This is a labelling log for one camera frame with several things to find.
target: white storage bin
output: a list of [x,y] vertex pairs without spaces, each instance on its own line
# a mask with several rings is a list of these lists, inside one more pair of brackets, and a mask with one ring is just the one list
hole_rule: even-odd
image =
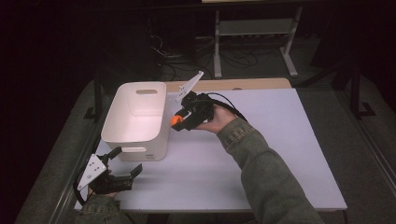
[[102,139],[121,147],[123,161],[158,161],[167,150],[169,119],[163,82],[132,82],[119,87],[108,111]]

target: cable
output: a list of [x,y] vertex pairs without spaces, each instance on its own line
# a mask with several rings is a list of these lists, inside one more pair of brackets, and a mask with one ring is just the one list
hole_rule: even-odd
[[211,104],[214,104],[214,105],[222,106],[222,107],[224,107],[224,108],[230,110],[231,112],[233,112],[238,118],[241,118],[241,119],[243,119],[244,121],[248,122],[248,120],[245,118],[245,116],[243,116],[243,115],[241,114],[241,112],[239,112],[238,109],[236,109],[235,107],[232,107],[232,106],[230,106],[230,105],[227,105],[227,104],[223,103],[222,101],[215,100],[215,99],[210,99],[210,100],[194,100],[194,101],[189,102],[189,103],[188,103],[187,105],[185,105],[184,107],[188,107],[188,105],[192,105],[192,104],[195,104],[195,103],[201,103],[201,102],[206,102],[206,103],[211,103]]
[[242,56],[239,56],[239,55],[235,56],[235,55],[236,55],[236,50],[231,50],[231,52],[233,52],[233,56],[234,56],[236,59],[247,58],[248,56],[253,55],[253,52],[254,52],[254,50],[251,50],[251,51],[248,51],[247,53],[245,53],[245,52],[242,51],[241,49],[238,50],[238,51],[240,51],[243,55],[242,55]]
[[76,174],[76,176],[75,176],[75,181],[73,182],[73,191],[74,191],[74,193],[75,193],[75,195],[76,195],[76,198],[77,198],[78,202],[81,204],[81,206],[84,206],[85,202],[87,202],[88,199],[87,199],[87,201],[85,201],[85,200],[81,197],[81,193],[80,193],[79,190],[78,190],[78,178],[79,178],[79,175],[85,170],[85,167],[87,167],[87,165],[88,165],[88,163],[85,163],[84,166],[81,166],[81,167],[79,168],[79,170],[78,170],[78,172],[77,172],[77,174]]
[[[226,55],[224,55],[223,53],[220,53],[219,55],[221,56],[223,61],[226,62],[231,67],[234,67],[234,68],[249,68],[251,66],[249,63],[241,63],[241,62],[238,62],[238,61],[236,61],[234,59],[231,59],[231,58],[227,57]],[[230,62],[238,63],[238,64],[241,64],[242,66],[237,66],[237,65],[234,65],[234,64],[232,64]]]
[[212,72],[210,72],[210,70],[206,68],[206,67],[209,65],[211,59],[212,59],[212,57],[209,58],[209,60],[206,62],[205,65],[200,65],[200,64],[197,64],[197,63],[169,63],[168,65],[169,65],[169,66],[172,66],[172,67],[174,67],[174,68],[176,68],[176,69],[182,70],[182,71],[195,71],[196,69],[194,69],[194,68],[191,68],[191,69],[184,69],[184,68],[181,68],[181,67],[173,66],[173,64],[176,64],[176,65],[193,65],[193,66],[197,66],[197,67],[199,67],[199,68],[205,69],[206,72],[210,75],[211,79],[214,79],[214,76],[213,76]]
[[[172,77],[169,80],[167,80],[166,76],[172,76]],[[182,81],[179,75],[163,73],[163,81],[175,81],[175,77],[177,77],[177,81]]]
[[227,97],[221,95],[220,93],[209,92],[209,93],[207,93],[207,95],[219,95],[219,96],[221,96],[222,98],[224,98],[226,101],[228,101],[228,103],[230,103],[230,105],[231,105],[233,108],[235,108],[235,106],[233,105],[233,103],[231,103],[231,101],[230,101],[229,99],[227,99]]
[[176,74],[176,70],[175,70],[174,66],[170,65],[169,63],[164,63],[163,65],[170,67],[173,71],[173,74],[170,74],[170,75],[172,75],[172,78],[170,79],[170,81],[173,81],[175,79],[175,77],[178,77],[181,80],[181,77]]
[[[166,52],[165,50],[163,50],[163,40],[159,36],[152,35],[151,38],[156,38],[156,39],[160,40],[160,46],[158,48],[156,48],[156,47],[150,47],[150,48],[157,51],[165,59],[179,59],[179,58],[189,56],[189,55],[184,55],[184,54],[180,54],[180,53],[179,54],[170,54],[170,53]],[[209,39],[210,41],[207,44],[204,44],[202,47],[196,49],[195,50],[196,53],[198,53],[204,49],[207,49],[208,47],[215,44],[215,38],[213,36],[208,36],[207,39]]]

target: black cable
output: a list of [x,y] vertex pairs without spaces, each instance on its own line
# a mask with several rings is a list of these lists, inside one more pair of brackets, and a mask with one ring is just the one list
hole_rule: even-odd
[[85,167],[87,165],[88,165],[88,163],[86,163],[84,166],[79,168],[79,170],[78,170],[78,172],[77,172],[77,174],[75,176],[75,180],[73,182],[73,191],[74,191],[74,193],[76,195],[76,198],[77,198],[78,202],[81,204],[81,206],[84,206],[86,201],[82,198],[81,192],[79,192],[79,190],[78,190],[78,178],[79,178],[79,175],[85,170]]
[[[179,64],[179,65],[188,65],[188,64],[190,64],[190,65],[197,66],[199,68],[205,69],[206,72],[210,75],[210,78],[214,79],[213,74],[210,72],[209,69],[207,69],[206,67],[203,67],[202,65],[199,65],[197,63],[171,63],[171,64]],[[195,71],[196,70],[196,69],[193,69],[193,68],[192,69],[184,69],[184,68],[180,68],[180,67],[177,67],[177,66],[173,66],[173,67],[176,68],[176,69],[182,70],[182,71]]]
[[230,50],[230,53],[236,58],[236,59],[246,59],[248,56],[251,56],[253,54],[254,50],[251,50],[249,52],[244,52],[243,50]]
[[188,105],[192,105],[192,104],[200,103],[200,102],[207,102],[207,103],[211,103],[211,104],[214,104],[214,105],[222,106],[222,107],[224,107],[224,108],[230,110],[231,112],[233,112],[238,118],[241,118],[241,119],[243,119],[244,121],[248,122],[248,120],[245,118],[245,116],[242,115],[242,113],[239,112],[238,109],[236,109],[235,107],[232,107],[232,106],[230,106],[230,105],[227,105],[227,104],[223,103],[222,101],[215,100],[215,99],[210,99],[210,100],[194,100],[194,101],[191,101],[191,102],[189,102],[188,104],[186,104],[184,107],[188,107]]
[[210,53],[209,56],[210,56],[209,59],[206,61],[206,63],[205,63],[204,65],[200,65],[200,64],[198,64],[198,63],[192,63],[191,61],[187,61],[187,62],[177,62],[177,63],[172,63],[172,64],[185,64],[185,65],[187,65],[187,64],[195,64],[195,65],[207,67],[207,66],[209,65],[209,63],[211,62],[211,60],[212,60],[213,53]]
[[174,81],[176,77],[177,77],[178,81],[182,81],[181,77],[179,75],[169,74],[169,73],[164,73],[164,72],[163,72],[163,81],[167,81],[167,79],[168,79],[167,77],[168,76],[172,76],[171,78],[169,78],[169,81]]
[[212,62],[212,60],[213,60],[213,50],[210,51],[209,59],[206,61],[204,67],[207,67],[210,64],[210,62]]
[[227,97],[221,95],[220,93],[217,93],[217,92],[208,92],[207,95],[219,95],[219,96],[221,96],[222,98],[224,98],[226,101],[228,101],[228,103],[230,103],[230,105],[231,105],[233,108],[235,108],[235,106],[233,105],[233,103],[231,103],[231,101],[230,101],[229,99],[227,99]]
[[173,74],[170,74],[170,75],[172,75],[172,78],[170,79],[170,81],[173,81],[173,80],[175,79],[175,77],[179,77],[179,79],[181,79],[180,76],[176,74],[176,70],[175,70],[175,67],[174,67],[174,66],[172,66],[172,65],[169,64],[169,63],[164,63],[163,65],[168,66],[168,67],[171,68],[172,71],[173,71]]
[[237,52],[236,50],[231,50],[230,53],[233,55],[233,57],[234,57],[235,59],[238,59],[238,60],[244,59],[244,60],[246,60],[248,66],[253,66],[253,65],[256,65],[256,64],[258,63],[259,60],[257,59],[257,57],[256,57],[255,55],[252,55],[252,54],[251,54],[252,51],[251,51],[251,52],[248,52],[248,53],[245,53],[245,52],[242,51],[242,50],[239,50],[239,51],[242,52],[242,54],[244,54],[244,55],[242,55],[242,56],[237,55],[237,54],[236,54],[236,52]]
[[[226,56],[226,55],[224,55],[224,54],[222,54],[222,53],[220,53],[219,55],[221,56],[221,58],[223,59],[223,61],[226,62],[226,63],[227,63],[228,65],[230,65],[231,67],[234,67],[234,68],[249,68],[249,67],[250,67],[250,64],[249,64],[249,63],[246,64],[246,63],[238,62],[237,60],[231,59],[230,57],[228,57],[228,56]],[[237,65],[232,64],[232,63],[230,63],[230,62],[241,64],[241,66],[237,66]]]
[[157,36],[157,35],[153,35],[152,37],[159,39],[161,41],[161,43],[160,43],[160,46],[158,48],[157,47],[150,47],[150,48],[154,49],[161,56],[163,56],[165,59],[168,59],[168,60],[183,59],[183,58],[187,58],[187,59],[194,58],[194,56],[196,54],[198,54],[198,53],[206,53],[208,50],[212,50],[213,51],[213,49],[210,49],[210,47],[215,44],[215,38],[213,36],[209,36],[207,39],[210,39],[210,41],[208,43],[206,43],[203,47],[201,47],[199,49],[196,49],[194,51],[195,52],[194,55],[191,55],[191,54],[186,53],[186,52],[184,54],[180,53],[178,55],[172,55],[172,54],[168,55],[168,53],[165,50],[162,49],[163,48],[162,39],[159,36]]

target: jacket sleeve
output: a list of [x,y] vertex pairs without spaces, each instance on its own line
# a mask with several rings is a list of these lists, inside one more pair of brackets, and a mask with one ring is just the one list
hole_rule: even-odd
[[235,119],[218,138],[242,170],[247,200],[260,223],[323,223],[286,163],[250,124]]
[[81,208],[75,223],[124,224],[132,222],[124,214],[120,213],[114,198],[93,194]]

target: white table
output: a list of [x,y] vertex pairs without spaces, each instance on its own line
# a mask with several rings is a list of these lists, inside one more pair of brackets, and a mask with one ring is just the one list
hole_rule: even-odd
[[[216,91],[229,98],[266,138],[302,185],[318,210],[344,210],[347,205],[333,178],[295,89]],[[180,109],[169,93],[173,115]],[[101,142],[97,154],[109,152]],[[128,175],[140,162],[109,162],[113,175]],[[249,211],[240,169],[213,133],[170,131],[161,161],[144,161],[133,189],[118,194],[120,208],[137,212]]]

